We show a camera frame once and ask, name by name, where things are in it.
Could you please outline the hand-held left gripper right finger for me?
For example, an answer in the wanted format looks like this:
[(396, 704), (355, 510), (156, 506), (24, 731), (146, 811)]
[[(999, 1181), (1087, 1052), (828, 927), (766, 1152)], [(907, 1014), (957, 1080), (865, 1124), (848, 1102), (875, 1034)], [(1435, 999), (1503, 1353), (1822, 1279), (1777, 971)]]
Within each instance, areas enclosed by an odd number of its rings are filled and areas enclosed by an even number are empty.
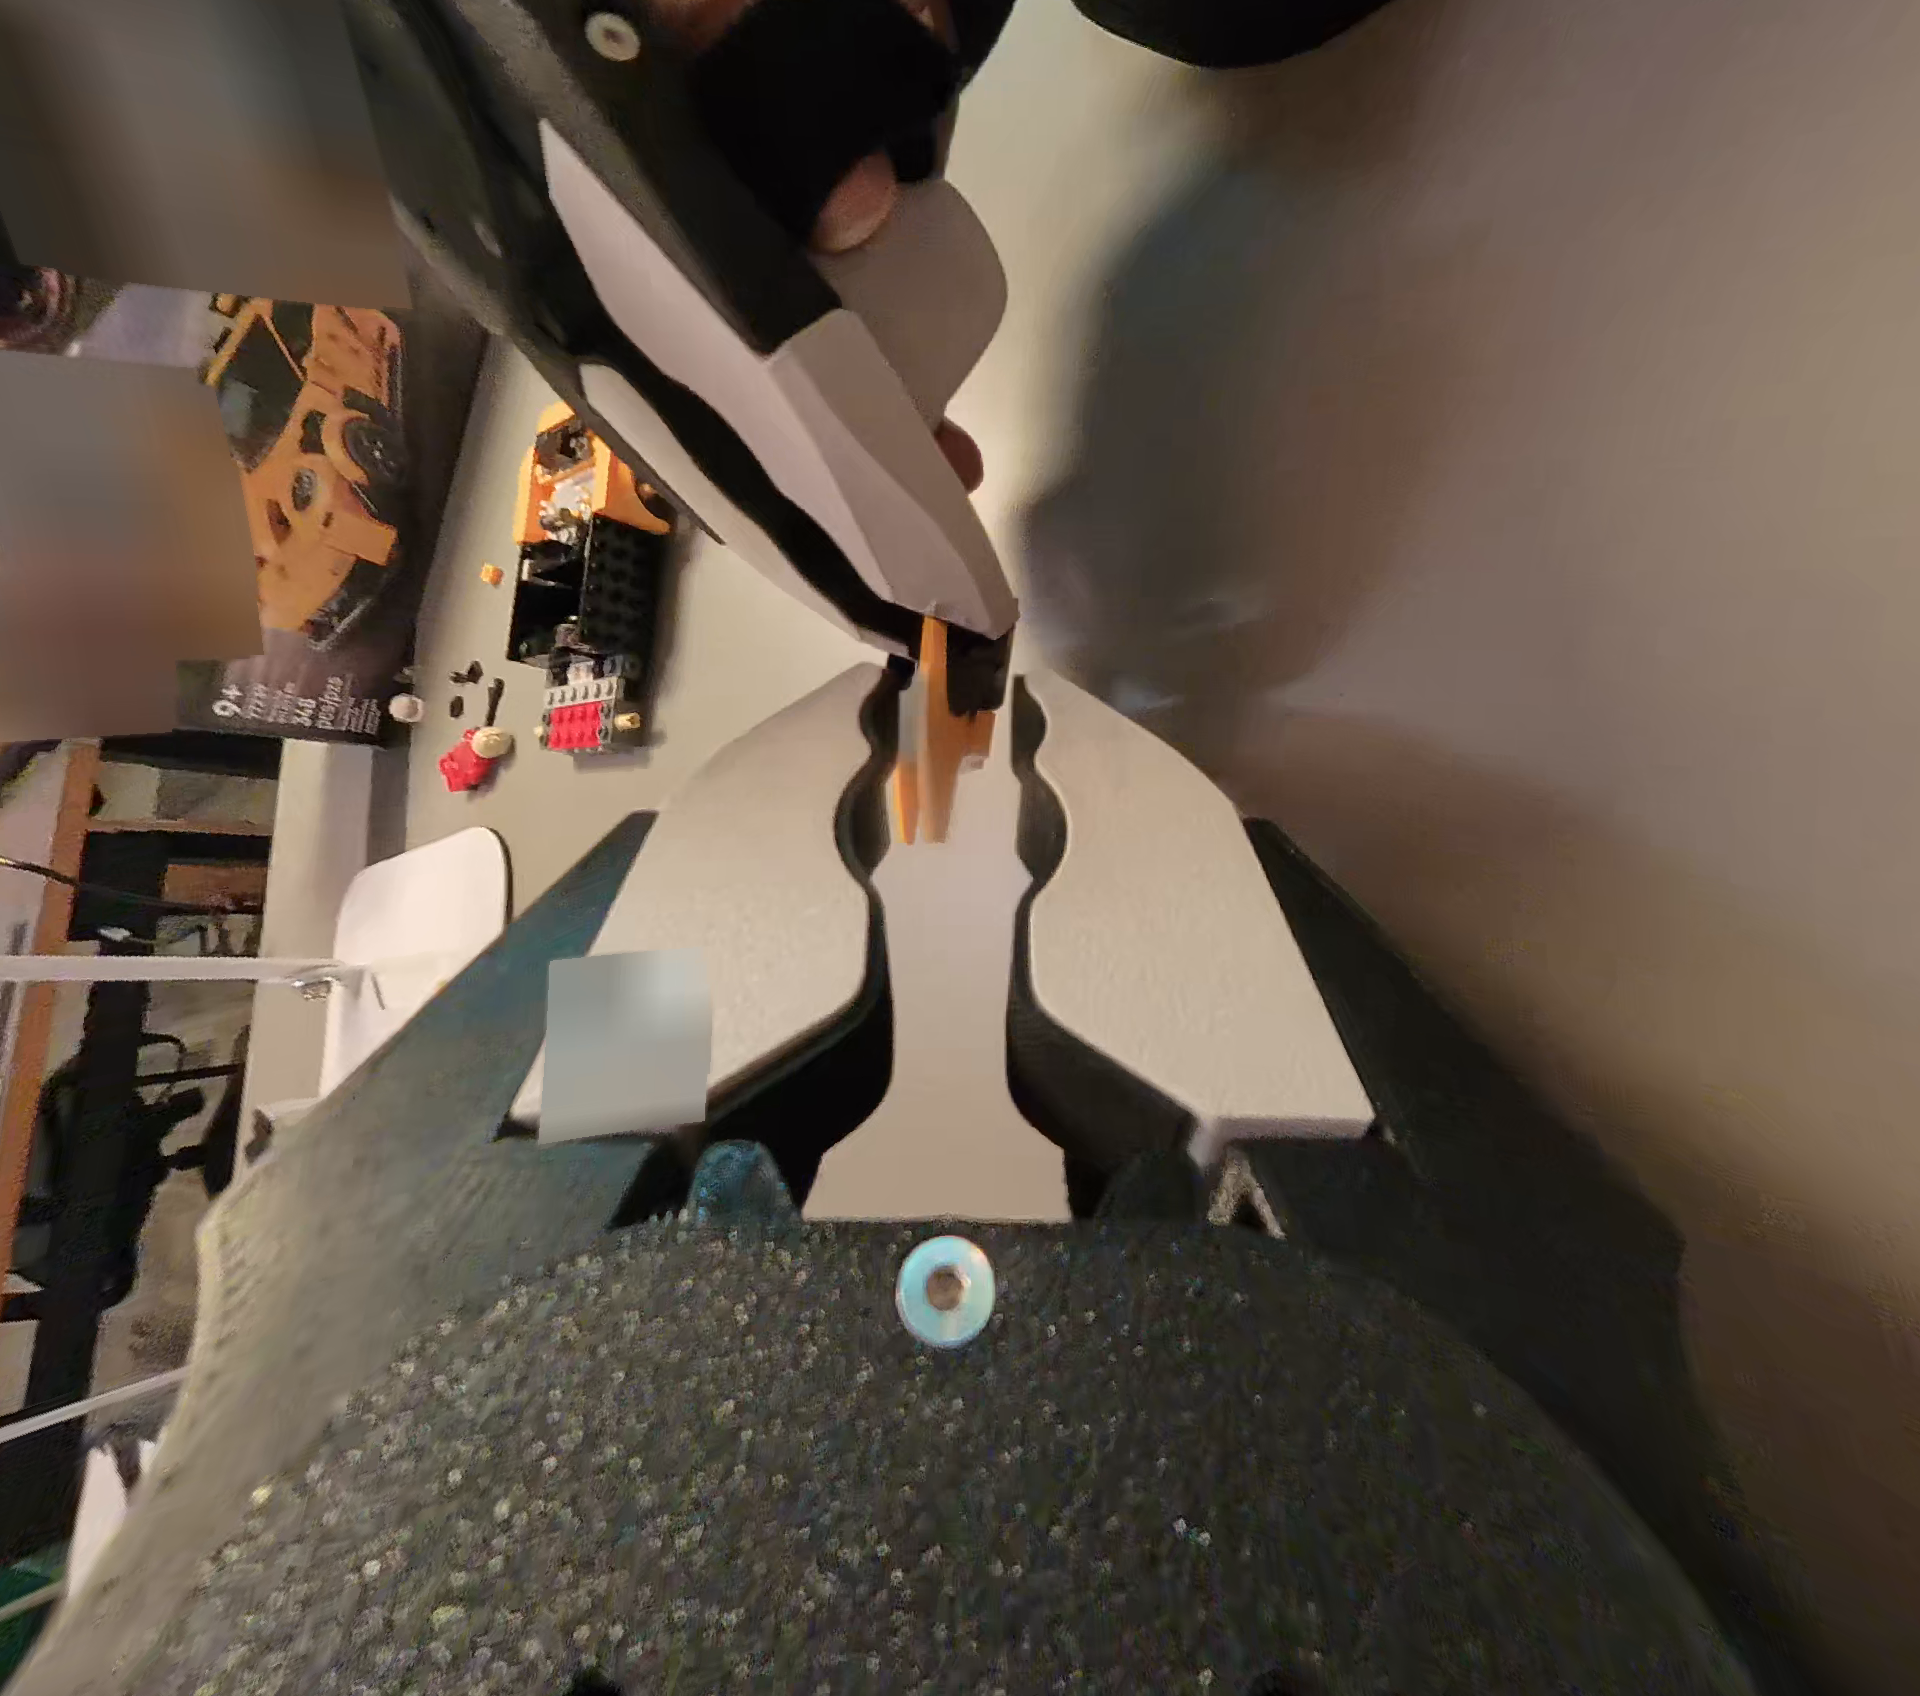
[(1008, 1087), (1068, 1187), (1359, 1151), (1375, 1102), (1234, 800), (1056, 672), (1014, 678), (1010, 759)]

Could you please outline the white rod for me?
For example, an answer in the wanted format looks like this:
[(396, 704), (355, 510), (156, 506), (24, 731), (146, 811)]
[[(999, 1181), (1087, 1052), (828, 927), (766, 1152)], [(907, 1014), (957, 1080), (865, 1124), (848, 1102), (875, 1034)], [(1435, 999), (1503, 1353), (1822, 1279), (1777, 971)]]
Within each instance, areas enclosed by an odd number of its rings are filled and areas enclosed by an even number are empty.
[(6, 985), (268, 985), (358, 989), (364, 963), (331, 959), (102, 959), (102, 955), (2, 955)]

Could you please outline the orange and black lego subassembly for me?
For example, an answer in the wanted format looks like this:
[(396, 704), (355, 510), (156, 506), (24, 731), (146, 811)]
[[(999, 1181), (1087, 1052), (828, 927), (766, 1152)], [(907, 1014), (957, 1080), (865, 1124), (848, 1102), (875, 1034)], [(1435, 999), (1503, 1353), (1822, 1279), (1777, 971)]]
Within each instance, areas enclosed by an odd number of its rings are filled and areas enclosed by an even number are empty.
[(940, 846), (965, 771), (994, 746), (1010, 693), (1012, 638), (980, 638), (924, 617), (907, 657), (887, 664), (894, 680), (894, 836), (902, 846)]

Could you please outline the wooden shelf frame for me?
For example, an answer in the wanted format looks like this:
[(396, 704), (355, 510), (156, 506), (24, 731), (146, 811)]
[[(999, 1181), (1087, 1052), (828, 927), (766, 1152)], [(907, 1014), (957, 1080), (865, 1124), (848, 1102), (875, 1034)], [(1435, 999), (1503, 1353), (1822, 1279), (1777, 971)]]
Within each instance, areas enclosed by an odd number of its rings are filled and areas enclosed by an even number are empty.
[[(274, 741), (211, 770), (211, 738), (19, 745), (2, 755), (2, 955), (256, 959), (274, 836)], [(251, 985), (2, 985), (2, 1323), (56, 1335), (87, 1365), (102, 1310), (98, 1243), (119, 1165), (113, 1115), (139, 1029), (226, 1048)], [(83, 1165), (56, 1231), (53, 1273), (13, 1272), (41, 1081), (90, 1026)]]

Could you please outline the lego set box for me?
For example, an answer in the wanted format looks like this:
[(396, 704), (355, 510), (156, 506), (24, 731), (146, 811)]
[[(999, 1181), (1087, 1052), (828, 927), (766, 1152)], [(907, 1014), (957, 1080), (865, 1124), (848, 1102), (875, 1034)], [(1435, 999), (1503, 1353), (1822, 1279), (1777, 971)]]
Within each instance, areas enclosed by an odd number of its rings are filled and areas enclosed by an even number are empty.
[(379, 741), (406, 676), (414, 450), (388, 311), (211, 294), (215, 390), (253, 545), (262, 648), (181, 668), (179, 728)]

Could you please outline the black and orange lego chassis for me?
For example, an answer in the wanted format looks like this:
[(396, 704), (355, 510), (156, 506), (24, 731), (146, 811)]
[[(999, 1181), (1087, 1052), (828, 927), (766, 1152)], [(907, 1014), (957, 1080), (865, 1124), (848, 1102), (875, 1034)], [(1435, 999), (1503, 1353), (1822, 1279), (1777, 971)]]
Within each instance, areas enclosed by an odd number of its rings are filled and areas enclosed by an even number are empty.
[(517, 480), (508, 634), (511, 663), (541, 671), (541, 749), (585, 761), (648, 741), (678, 521), (581, 412), (541, 414)]

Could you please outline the white tray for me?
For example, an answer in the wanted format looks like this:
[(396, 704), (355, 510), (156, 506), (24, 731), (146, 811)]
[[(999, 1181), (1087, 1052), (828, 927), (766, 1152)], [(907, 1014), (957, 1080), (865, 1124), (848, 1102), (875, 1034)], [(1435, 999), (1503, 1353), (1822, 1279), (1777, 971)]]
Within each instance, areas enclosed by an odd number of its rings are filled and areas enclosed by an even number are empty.
[(511, 910), (511, 851), (485, 826), (360, 870), (334, 925), (318, 1099), (485, 954)]

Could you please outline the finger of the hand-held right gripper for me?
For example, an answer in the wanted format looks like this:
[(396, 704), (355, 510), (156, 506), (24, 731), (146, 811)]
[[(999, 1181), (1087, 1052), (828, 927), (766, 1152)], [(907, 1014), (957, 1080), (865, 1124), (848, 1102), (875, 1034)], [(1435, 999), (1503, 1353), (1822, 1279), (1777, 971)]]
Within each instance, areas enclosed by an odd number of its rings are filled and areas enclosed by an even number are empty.
[[(581, 365), (587, 410), (604, 420), (681, 509), (787, 597), (855, 638), (855, 605), (901, 605), (980, 638), (1014, 628), (1019, 601), (972, 495), (938, 446), (938, 424), (995, 337), (1008, 280), (995, 245), (961, 189), (907, 184), (880, 233), (842, 255), (805, 255), (805, 280), (842, 294), (772, 354), (739, 337), (702, 292), (652, 245), (610, 184), (541, 127), (547, 192), (611, 324), (659, 365)], [(692, 417), (666, 392), (692, 390), (746, 447), (746, 475), (722, 484), (717, 446), (695, 446)], [(828, 578), (805, 578), (802, 549), (774, 535), (781, 497), (818, 524), (853, 575), (832, 601)]]
[(798, 438), (776, 435), (780, 484), (695, 392), (636, 365), (581, 365), (578, 390), (611, 446), (650, 469), (751, 572), (821, 620), (907, 654), (938, 617), (1001, 638), (1001, 567), (969, 492), (913, 412), (825, 410), (802, 385)]

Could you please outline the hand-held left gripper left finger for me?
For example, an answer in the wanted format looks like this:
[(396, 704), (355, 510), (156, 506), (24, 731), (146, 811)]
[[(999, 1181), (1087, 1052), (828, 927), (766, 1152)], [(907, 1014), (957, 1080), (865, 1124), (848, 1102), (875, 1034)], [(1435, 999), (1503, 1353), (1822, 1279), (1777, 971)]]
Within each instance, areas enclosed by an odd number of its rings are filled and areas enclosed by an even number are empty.
[(891, 822), (901, 685), (855, 664), (718, 749), (652, 818), (589, 959), (689, 954), (711, 1008), (702, 1126), (692, 1087), (604, 1033), (598, 1135), (758, 1142), (791, 1188), (877, 1109), (894, 1076), (894, 989), (875, 893)]

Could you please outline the black office chair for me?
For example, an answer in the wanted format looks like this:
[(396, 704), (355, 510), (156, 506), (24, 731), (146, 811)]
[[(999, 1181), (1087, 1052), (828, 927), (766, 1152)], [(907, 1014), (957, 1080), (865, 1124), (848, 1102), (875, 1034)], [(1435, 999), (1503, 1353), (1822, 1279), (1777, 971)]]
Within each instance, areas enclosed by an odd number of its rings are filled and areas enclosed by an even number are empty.
[[(90, 1040), (90, 1026), (83, 1026), (76, 1048), (48, 1072), (35, 1104), (11, 1262), (35, 1286), (49, 1283), (56, 1231), (74, 1199), (83, 1165), (83, 1072)], [(142, 1232), (171, 1177), (197, 1177), (209, 1199), (234, 1181), (251, 1033), (240, 1029), (226, 1048), (196, 1048), (176, 1033), (139, 1029), (134, 1040), (122, 1037), (122, 1045), (133, 1048), (133, 1087), (109, 1124), (119, 1165), (98, 1243), (102, 1310), (133, 1295)]]

